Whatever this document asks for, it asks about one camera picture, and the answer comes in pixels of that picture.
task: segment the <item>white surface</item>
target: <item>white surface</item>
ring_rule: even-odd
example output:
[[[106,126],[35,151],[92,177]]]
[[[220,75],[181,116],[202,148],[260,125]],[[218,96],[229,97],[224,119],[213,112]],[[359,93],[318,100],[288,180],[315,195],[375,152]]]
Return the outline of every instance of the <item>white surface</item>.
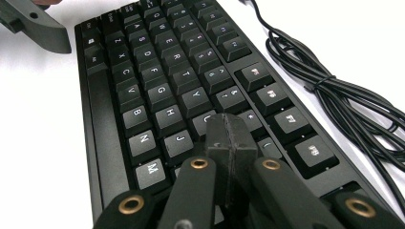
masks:
[[[23,33],[0,27],[0,228],[93,226],[74,25],[130,2],[64,0],[51,7],[48,14],[69,31],[74,52],[68,55],[46,52]],[[266,34],[253,8],[238,0],[219,2],[268,57]],[[257,2],[270,25],[306,44],[338,78],[371,89],[405,111],[403,1]],[[302,90],[298,94],[360,169],[372,169],[317,112],[313,97]],[[405,193],[404,176],[390,171]],[[398,210],[379,176],[373,171],[365,176]]]

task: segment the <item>j key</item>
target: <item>j key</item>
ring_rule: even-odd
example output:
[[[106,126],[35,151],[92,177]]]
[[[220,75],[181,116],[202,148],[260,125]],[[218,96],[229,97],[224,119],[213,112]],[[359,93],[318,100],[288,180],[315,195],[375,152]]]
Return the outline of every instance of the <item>j key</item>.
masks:
[[[266,137],[265,139],[257,142],[257,145],[259,146],[259,150],[262,152],[263,156],[277,159],[281,159],[283,157],[280,150],[270,137]]]
[[[169,80],[175,95],[184,94],[201,86],[199,78],[191,67],[174,73]]]
[[[231,62],[251,54],[251,51],[241,37],[225,41],[218,47],[226,62]]]
[[[190,64],[188,63],[188,58],[182,50],[172,52],[169,55],[165,56],[162,60],[162,65],[168,75],[177,73],[190,66]]]
[[[206,72],[202,77],[202,84],[209,95],[234,85],[233,79],[224,66]]]
[[[211,11],[215,10],[215,7],[212,6],[212,3],[209,1],[201,1],[199,3],[195,3],[191,11],[197,18],[202,17],[204,14],[207,14]]]
[[[191,58],[191,64],[196,73],[201,74],[220,66],[221,61],[212,48],[209,48],[194,54]]]
[[[193,56],[197,52],[209,49],[210,46],[202,33],[198,32],[184,39],[181,42],[187,56]]]
[[[106,42],[124,35],[115,10],[101,15],[101,27]]]
[[[188,131],[184,130],[164,139],[163,151],[168,166],[182,163],[191,156],[194,144]]]
[[[140,12],[143,17],[148,16],[156,11],[159,11],[158,1],[156,0],[140,0]]]
[[[270,84],[251,94],[251,98],[263,116],[277,113],[291,103],[286,93],[277,83]]]
[[[119,11],[121,12],[125,27],[140,19],[138,8],[134,3],[121,7]]]
[[[135,177],[138,188],[150,194],[158,193],[170,186],[170,181],[159,158],[136,168]]]
[[[208,35],[211,38],[212,42],[214,42],[214,44],[218,46],[227,40],[237,37],[238,33],[236,33],[233,30],[233,27],[226,22],[224,24],[221,24],[220,26],[212,28],[212,30],[208,32]]]
[[[266,119],[282,144],[290,143],[311,132],[312,127],[296,108],[292,107]]]
[[[266,133],[262,122],[252,110],[245,111],[242,114],[239,114],[238,117],[244,120],[246,127],[252,134],[253,138],[258,138]]]
[[[148,105],[152,113],[176,103],[176,99],[167,83],[148,90]]]
[[[172,135],[186,127],[178,105],[165,108],[154,115],[158,138]]]
[[[104,52],[98,51],[86,57],[87,74],[93,74],[101,70],[106,70]]]
[[[131,151],[133,166],[137,166],[160,155],[159,148],[150,130],[129,138],[128,145]]]
[[[179,103],[185,118],[191,118],[212,109],[211,102],[202,87],[182,94]]]
[[[86,56],[102,51],[104,48],[101,43],[100,35],[94,33],[83,38],[83,49]]]
[[[138,85],[132,85],[118,92],[119,111],[121,113],[134,109],[144,103]]]
[[[166,18],[161,10],[155,11],[145,17],[145,24],[149,30],[164,22],[166,22]]]
[[[206,13],[199,20],[200,20],[202,27],[206,31],[209,31],[212,28],[219,26],[226,22],[226,20],[223,18],[223,15],[220,13],[219,10],[213,10],[209,13]]]
[[[305,178],[322,173],[338,162],[332,150],[319,135],[291,147],[288,149],[288,154],[301,162],[298,169]]]
[[[161,65],[157,65],[142,71],[140,73],[140,81],[142,82],[142,86],[145,91],[158,87],[158,85],[167,83],[167,79]]]
[[[191,120],[190,128],[193,138],[196,141],[204,141],[206,135],[206,122],[208,118],[215,115],[216,112],[211,110],[207,113],[201,114]]]
[[[218,113],[236,114],[248,108],[247,101],[237,86],[216,94],[213,102]]]
[[[237,71],[235,75],[249,93],[273,82],[273,78],[262,63],[248,66]]]
[[[146,131],[152,127],[148,114],[143,106],[139,106],[122,114],[125,126],[125,136],[130,137]]]
[[[96,18],[81,23],[80,28],[83,37],[87,37],[93,34],[101,34],[100,29],[98,27],[98,21]]]

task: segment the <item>keycap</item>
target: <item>keycap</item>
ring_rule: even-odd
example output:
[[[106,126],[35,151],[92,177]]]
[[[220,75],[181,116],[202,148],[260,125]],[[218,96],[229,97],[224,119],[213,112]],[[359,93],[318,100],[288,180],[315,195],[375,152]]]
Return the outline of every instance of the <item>keycap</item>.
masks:
[[[251,98],[264,116],[277,113],[291,103],[286,93],[277,83],[270,84],[251,94]]]
[[[164,157],[168,166],[181,164],[191,156],[194,144],[188,131],[168,136],[163,141]]]
[[[186,127],[178,105],[158,111],[153,117],[158,138],[172,135]]]
[[[274,81],[262,63],[256,63],[243,68],[242,70],[235,72],[235,75],[238,77],[245,90],[249,93],[263,88],[265,85]]]
[[[130,137],[146,131],[152,127],[144,106],[139,106],[122,114],[125,126],[125,136]]]
[[[297,161],[305,178],[320,174],[338,163],[332,150],[319,135],[288,148],[288,154]]]
[[[237,86],[215,94],[213,102],[219,113],[236,114],[248,108],[246,99]]]
[[[159,158],[137,167],[135,177],[138,188],[150,194],[155,194],[170,186],[170,181]]]
[[[130,137],[128,139],[128,145],[131,151],[131,162],[133,166],[138,166],[160,155],[160,150],[151,130]]]
[[[260,152],[262,152],[263,156],[277,159],[283,158],[280,150],[277,148],[277,146],[274,144],[274,141],[269,136],[257,142],[257,145],[259,146],[259,150]]]
[[[148,90],[147,101],[149,109],[152,113],[155,113],[176,103],[176,99],[172,94],[172,90],[167,83],[161,84],[151,90]]]
[[[236,37],[225,41],[218,47],[226,62],[231,62],[251,54],[251,51],[241,37]]]
[[[290,143],[311,132],[312,127],[296,107],[266,119],[270,129],[282,144]]]
[[[179,105],[185,118],[191,118],[212,109],[211,102],[202,87],[182,94],[179,97]]]

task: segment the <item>keyboard frame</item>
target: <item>keyboard frame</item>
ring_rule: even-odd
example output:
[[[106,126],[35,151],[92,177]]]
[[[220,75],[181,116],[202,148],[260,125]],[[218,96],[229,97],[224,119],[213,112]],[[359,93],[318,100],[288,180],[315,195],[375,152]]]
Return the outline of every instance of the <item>keyboard frame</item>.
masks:
[[[194,3],[199,2],[200,0],[188,0],[183,1],[183,4],[186,8],[190,8]],[[283,154],[284,159],[294,171],[295,174],[303,182],[311,189],[311,191],[317,196],[322,197],[326,194],[329,194],[333,191],[339,190],[340,187],[354,181],[356,182],[364,192],[372,198],[374,201],[379,203],[385,209],[394,212],[392,208],[388,205],[388,203],[384,200],[382,196],[380,196],[377,191],[372,187],[372,185],[367,181],[367,179],[361,174],[361,172],[355,167],[355,165],[350,161],[347,155],[341,150],[341,148],[337,145],[335,141],[332,140],[331,136],[326,132],[326,130],[322,127],[322,125],[314,118],[311,112],[307,109],[307,107],[301,102],[298,96],[292,91],[292,89],[288,86],[286,81],[273,69],[271,64],[266,60],[266,58],[259,52],[259,50],[251,43],[250,39],[243,33],[243,31],[236,25],[236,23],[231,19],[231,17],[226,13],[226,11],[221,7],[221,5],[216,2],[215,0],[212,1],[215,7],[220,10],[224,18],[227,22],[233,26],[236,33],[243,38],[246,42],[248,47],[251,50],[251,54],[240,59],[237,59],[233,62],[227,63],[224,61],[223,57],[220,55],[217,47],[213,42],[210,40],[207,32],[201,27],[200,23],[197,23],[199,29],[205,35],[206,40],[211,45],[211,48],[218,54],[218,57],[222,61],[223,65],[228,69],[231,77],[235,81],[235,85],[237,85],[240,89],[243,89],[242,85],[240,84],[239,80],[235,76],[235,72],[241,70],[244,67],[250,66],[257,62],[261,62],[264,64],[266,69],[270,72],[271,76],[274,78],[274,81],[277,82],[288,95],[288,98],[291,100],[291,103],[300,110],[303,116],[307,119],[309,124],[311,125],[314,132],[316,132],[319,136],[322,137],[324,142],[333,150],[335,156],[339,160],[339,164],[333,166],[329,170],[309,179],[305,179],[302,177],[301,173],[294,165],[294,162],[289,157],[288,153],[284,150],[284,147],[277,139],[276,135],[270,130],[268,125],[264,125],[266,128],[267,133],[270,137],[274,140],[274,143],[279,148],[280,152]],[[198,22],[197,18],[194,16],[193,13],[190,13],[191,17]],[[95,144],[95,133],[93,127],[93,117],[92,117],[92,110],[91,110],[91,103],[89,98],[89,91],[88,91],[88,81],[87,81],[87,73],[86,73],[86,66],[85,66],[85,57],[84,57],[84,49],[82,46],[82,36],[81,36],[81,28],[80,24],[75,26],[75,42],[76,42],[76,50],[77,50],[77,62],[78,62],[78,71],[79,71],[79,81],[80,81],[80,90],[81,90],[81,100],[82,100],[82,111],[83,111],[83,122],[84,122],[84,131],[85,131],[85,140],[86,140],[86,151],[87,151],[87,161],[88,161],[88,172],[89,172],[89,181],[90,181],[90,190],[91,190],[91,200],[92,200],[92,210],[93,210],[93,219],[96,221],[98,216],[101,214],[102,209],[106,207],[106,204],[103,202],[102,198],[102,190],[100,187],[100,172],[97,163],[97,153],[96,153],[96,144]],[[241,90],[244,94],[246,101],[249,103],[251,109],[256,113],[259,114],[260,112],[254,106],[253,101],[248,96],[245,90]],[[116,119],[117,119],[117,127],[118,130],[123,134],[121,130],[121,119],[120,114],[117,113],[117,106],[115,109]],[[265,119],[258,115],[262,123],[266,123]],[[121,145],[123,149],[126,149],[125,142],[122,142],[123,135],[121,135]],[[128,172],[127,175],[129,177],[133,177],[132,173]],[[130,188],[135,188],[135,183],[127,184]]]

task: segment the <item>keyboard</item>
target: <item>keyboard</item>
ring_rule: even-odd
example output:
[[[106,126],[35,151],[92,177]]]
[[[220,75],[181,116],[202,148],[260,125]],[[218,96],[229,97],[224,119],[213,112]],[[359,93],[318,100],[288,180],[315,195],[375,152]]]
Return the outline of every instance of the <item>keyboard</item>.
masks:
[[[76,25],[75,41],[94,220],[125,191],[168,193],[220,113],[317,197],[392,211],[216,1],[141,0]]]

